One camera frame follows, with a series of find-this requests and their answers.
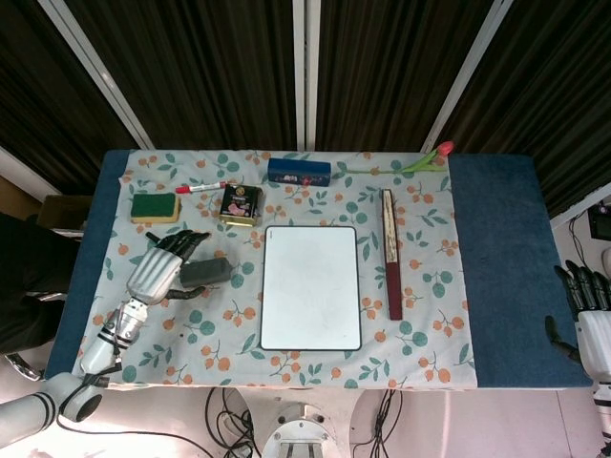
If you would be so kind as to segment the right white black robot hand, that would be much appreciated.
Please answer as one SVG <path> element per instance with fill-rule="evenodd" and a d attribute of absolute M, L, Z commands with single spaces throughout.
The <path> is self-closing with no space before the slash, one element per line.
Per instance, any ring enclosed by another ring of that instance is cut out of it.
<path fill-rule="evenodd" d="M 610 280 L 602 273 L 568 260 L 566 268 L 554 267 L 574 321 L 577 345 L 565 342 L 555 319 L 546 316 L 545 332 L 550 344 L 578 363 L 591 380 L 610 384 Z"/>

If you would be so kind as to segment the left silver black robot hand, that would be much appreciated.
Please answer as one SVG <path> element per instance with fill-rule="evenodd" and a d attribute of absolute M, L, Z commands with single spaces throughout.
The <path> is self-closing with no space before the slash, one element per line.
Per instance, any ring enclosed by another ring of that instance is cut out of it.
<path fill-rule="evenodd" d="M 126 283 L 132 298 L 145 305 L 154 305 L 164 299 L 191 300 L 206 289 L 200 285 L 185 291 L 172 289 L 171 286 L 200 243 L 211 236 L 209 232 L 198 233 L 186 229 L 163 239 L 150 232 L 146 236 L 155 245 L 145 253 Z"/>

